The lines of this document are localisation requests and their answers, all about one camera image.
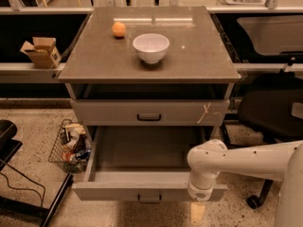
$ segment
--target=cardboard box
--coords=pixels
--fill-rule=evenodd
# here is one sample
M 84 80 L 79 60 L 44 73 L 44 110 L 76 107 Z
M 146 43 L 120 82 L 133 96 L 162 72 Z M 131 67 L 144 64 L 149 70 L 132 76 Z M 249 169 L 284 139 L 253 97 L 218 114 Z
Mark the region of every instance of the cardboard box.
M 21 52 L 28 55 L 37 68 L 57 68 L 61 55 L 56 47 L 55 38 L 33 37 L 33 43 L 24 42 Z

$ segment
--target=countertop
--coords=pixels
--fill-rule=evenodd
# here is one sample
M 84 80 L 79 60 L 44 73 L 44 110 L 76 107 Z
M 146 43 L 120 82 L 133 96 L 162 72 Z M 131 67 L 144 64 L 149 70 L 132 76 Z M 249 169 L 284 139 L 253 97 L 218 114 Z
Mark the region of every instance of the countertop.
M 115 21 L 125 23 L 117 39 Z M 156 65 L 140 60 L 133 40 L 144 33 L 169 39 Z M 240 78 L 205 7 L 95 8 L 63 68 L 65 83 L 230 83 Z

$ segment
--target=open drawer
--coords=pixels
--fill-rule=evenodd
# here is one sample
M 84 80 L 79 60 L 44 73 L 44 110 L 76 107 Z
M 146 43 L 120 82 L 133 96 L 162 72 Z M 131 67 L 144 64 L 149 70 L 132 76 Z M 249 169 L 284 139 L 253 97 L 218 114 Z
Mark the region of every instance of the open drawer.
M 220 126 L 229 100 L 75 100 L 84 125 Z
M 81 200 L 188 201 L 188 151 L 202 143 L 198 127 L 98 127 Z

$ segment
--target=concrete floor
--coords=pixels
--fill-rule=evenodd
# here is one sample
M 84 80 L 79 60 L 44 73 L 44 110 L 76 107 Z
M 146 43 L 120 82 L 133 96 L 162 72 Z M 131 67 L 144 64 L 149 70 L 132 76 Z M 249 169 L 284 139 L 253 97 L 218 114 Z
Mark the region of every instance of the concrete floor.
M 10 164 L 46 188 L 44 207 L 49 207 L 65 177 L 63 170 L 48 162 L 48 156 L 64 119 L 76 120 L 71 109 L 65 108 L 68 101 L 20 101 L 0 102 L 0 119 L 8 119 L 18 127 L 15 139 L 22 147 L 10 160 Z M 260 135 L 242 126 L 228 126 L 231 140 L 235 143 L 259 144 Z M 7 166 L 2 171 L 15 187 L 37 188 Z M 75 181 L 82 174 L 74 175 Z M 235 174 L 221 173 L 218 183 L 228 186 L 219 202 L 206 202 L 204 227 L 250 227 L 273 226 L 275 220 L 279 183 L 274 183 L 267 201 L 257 210 L 250 209 L 245 199 L 258 195 L 263 180 Z M 10 199 L 40 204 L 38 196 L 30 191 L 16 191 L 7 187 L 0 176 L 0 195 Z M 178 226 L 190 225 L 190 202 L 161 202 L 142 204 L 124 201 L 81 201 L 69 189 L 50 226 L 64 227 L 126 227 L 126 226 Z M 0 226 L 39 226 L 37 219 L 0 211 Z

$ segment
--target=cable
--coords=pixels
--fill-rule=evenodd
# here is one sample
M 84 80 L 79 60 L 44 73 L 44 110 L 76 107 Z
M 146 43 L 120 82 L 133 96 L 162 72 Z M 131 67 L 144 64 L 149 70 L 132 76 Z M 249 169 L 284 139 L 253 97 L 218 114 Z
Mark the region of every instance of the cable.
M 40 198 L 40 200 L 41 200 L 41 208 L 43 209 L 44 200 L 45 200 L 45 187 L 44 187 L 43 185 L 41 185 L 41 184 L 39 184 L 39 183 L 37 183 L 37 182 L 31 180 L 31 179 L 30 179 L 28 176 L 26 176 L 24 173 L 22 173 L 21 171 L 19 171 L 19 170 L 16 169 L 15 167 L 11 166 L 9 163 L 3 161 L 2 159 L 0 159 L 0 162 L 2 162 L 3 164 L 5 164 L 6 166 L 8 166 L 9 168 L 11 168 L 12 170 L 16 171 L 16 172 L 19 173 L 21 176 L 23 176 L 23 177 L 25 177 L 26 179 L 28 179 L 30 182 L 39 185 L 39 186 L 44 190 L 43 195 L 41 195 L 41 194 L 40 194 L 38 191 L 36 191 L 35 189 L 13 187 L 13 186 L 9 185 L 9 178 L 8 178 L 5 174 L 3 174 L 2 172 L 0 172 L 0 174 L 6 178 L 7 184 L 8 184 L 8 187 L 9 187 L 9 188 L 14 189 L 14 190 L 27 190 L 27 191 L 33 191 L 33 192 L 37 193 L 38 196 L 39 196 L 39 198 Z

